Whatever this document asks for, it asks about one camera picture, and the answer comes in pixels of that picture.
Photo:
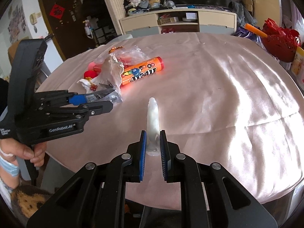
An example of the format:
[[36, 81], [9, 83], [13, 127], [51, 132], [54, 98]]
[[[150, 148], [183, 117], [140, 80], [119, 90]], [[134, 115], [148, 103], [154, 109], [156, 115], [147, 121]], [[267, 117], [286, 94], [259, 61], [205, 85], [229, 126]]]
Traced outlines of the person left hand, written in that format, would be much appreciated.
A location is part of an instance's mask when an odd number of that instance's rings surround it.
[[33, 149], [14, 139], [1, 139], [1, 157], [14, 165], [18, 165], [17, 158], [30, 160], [36, 167], [44, 164], [47, 142], [34, 145]]

